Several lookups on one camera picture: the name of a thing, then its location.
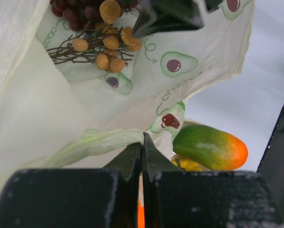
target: white plastic bag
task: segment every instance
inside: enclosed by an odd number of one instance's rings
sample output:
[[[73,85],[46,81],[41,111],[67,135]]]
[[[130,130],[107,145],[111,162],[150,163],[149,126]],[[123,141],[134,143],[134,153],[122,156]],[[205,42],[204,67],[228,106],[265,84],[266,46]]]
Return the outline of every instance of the white plastic bag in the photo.
[[[0,1],[0,190],[20,167],[102,167],[121,147],[142,143],[147,129],[171,159],[181,101],[238,75],[251,35],[253,0],[239,1],[236,12],[225,1],[210,14],[195,2],[203,29],[148,36],[121,74],[107,74],[91,64],[55,67],[45,48],[74,32],[48,0]],[[136,16],[117,26],[133,26]]]

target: white background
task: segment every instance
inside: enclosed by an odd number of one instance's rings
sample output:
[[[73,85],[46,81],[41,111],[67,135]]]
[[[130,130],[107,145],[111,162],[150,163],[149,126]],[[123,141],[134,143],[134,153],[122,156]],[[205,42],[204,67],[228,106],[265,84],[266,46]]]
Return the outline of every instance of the white background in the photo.
[[[284,104],[284,0],[256,0],[253,33],[242,74],[192,97],[186,118],[243,140],[256,171]]]

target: dark object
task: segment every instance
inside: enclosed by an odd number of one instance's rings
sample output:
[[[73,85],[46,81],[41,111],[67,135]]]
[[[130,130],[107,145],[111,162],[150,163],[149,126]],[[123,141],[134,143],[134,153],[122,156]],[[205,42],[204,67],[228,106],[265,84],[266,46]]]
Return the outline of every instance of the dark object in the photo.
[[[223,0],[206,0],[209,12]],[[147,0],[133,27],[132,35],[142,38],[156,32],[198,30],[204,27],[199,8],[192,0]]]
[[[283,227],[252,172],[183,172],[144,134],[102,169],[16,172],[0,196],[0,228],[137,227],[143,174],[146,227]]]
[[[284,214],[284,106],[258,167]]]

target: dried fruit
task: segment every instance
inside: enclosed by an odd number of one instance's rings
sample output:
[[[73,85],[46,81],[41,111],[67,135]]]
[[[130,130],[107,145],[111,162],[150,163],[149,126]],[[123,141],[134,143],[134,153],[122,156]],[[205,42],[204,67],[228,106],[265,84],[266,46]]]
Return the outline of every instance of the dried fruit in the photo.
[[[113,59],[115,59],[115,57],[109,58],[109,67],[107,68],[107,71],[110,72],[110,73],[114,73],[110,68],[110,63],[112,62]]]
[[[117,35],[118,34],[118,30],[116,28],[111,28],[108,30],[108,32],[106,33],[108,35]]]
[[[103,53],[109,55],[109,58],[112,58],[111,56],[118,57],[118,52],[115,50],[105,49]]]
[[[99,70],[105,70],[109,67],[109,59],[104,54],[99,54],[96,57],[95,63],[98,66]]]
[[[113,24],[121,13],[121,7],[115,0],[105,0],[99,7],[104,22]]]
[[[139,51],[142,48],[142,44],[139,40],[134,45],[127,46],[129,51]]]
[[[113,73],[119,73],[125,67],[125,61],[120,58],[115,58],[110,63],[110,69]]]
[[[108,30],[108,28],[110,27],[109,24],[107,24],[106,22],[102,21],[102,22],[99,22],[95,25],[95,29],[97,31],[100,31],[101,29],[103,29],[103,32],[106,32]]]
[[[122,41],[128,46],[135,45],[135,43],[138,40],[138,39],[135,39],[135,38],[132,37],[131,32],[132,32],[131,27],[123,28],[120,32]]]
[[[89,45],[85,39],[75,38],[72,40],[72,46],[76,51],[86,51]]]
[[[116,38],[115,36],[109,36],[103,39],[103,43],[105,47],[110,50],[116,50],[118,49],[118,46],[119,46],[118,38]]]

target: red grape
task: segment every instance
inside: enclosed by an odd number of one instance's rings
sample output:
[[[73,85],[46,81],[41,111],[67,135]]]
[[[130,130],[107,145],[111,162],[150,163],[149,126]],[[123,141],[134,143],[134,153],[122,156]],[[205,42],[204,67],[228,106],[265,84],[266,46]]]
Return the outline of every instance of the red grape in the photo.
[[[81,24],[78,21],[69,22],[69,27],[75,32],[80,31],[82,29]]]
[[[80,0],[68,0],[69,5],[75,8],[82,8],[84,7]]]
[[[62,17],[62,12],[56,9],[54,5],[51,6],[51,11],[56,17]]]
[[[54,0],[53,5],[59,11],[64,11],[68,7],[68,0]]]
[[[77,13],[77,11],[75,11],[73,9],[70,9],[70,8],[66,8],[63,11],[63,16],[69,22],[74,22],[74,21],[78,20],[78,13]]]
[[[87,6],[85,8],[85,17],[88,20],[99,18],[100,17],[99,10],[96,9],[94,6]]]
[[[83,3],[85,6],[87,6],[89,4],[89,0],[80,0],[81,3]]]
[[[82,22],[87,22],[87,18],[85,17],[85,9],[79,9],[79,20],[81,20]]]

